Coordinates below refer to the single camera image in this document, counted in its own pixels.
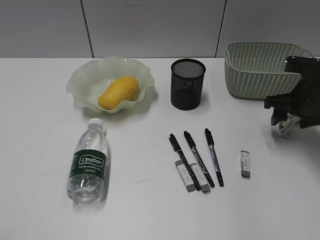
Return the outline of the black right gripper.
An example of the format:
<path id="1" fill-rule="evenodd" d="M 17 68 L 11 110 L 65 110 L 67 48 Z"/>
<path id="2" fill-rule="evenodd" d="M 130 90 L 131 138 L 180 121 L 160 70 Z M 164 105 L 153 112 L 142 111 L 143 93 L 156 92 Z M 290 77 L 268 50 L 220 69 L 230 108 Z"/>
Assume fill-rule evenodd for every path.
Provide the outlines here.
<path id="1" fill-rule="evenodd" d="M 270 123 L 276 126 L 288 120 L 288 114 L 300 118 L 300 129 L 320 124 L 320 60 L 318 58 L 288 56 L 285 72 L 301 75 L 289 93 L 267 96 L 264 108 L 273 108 Z"/>

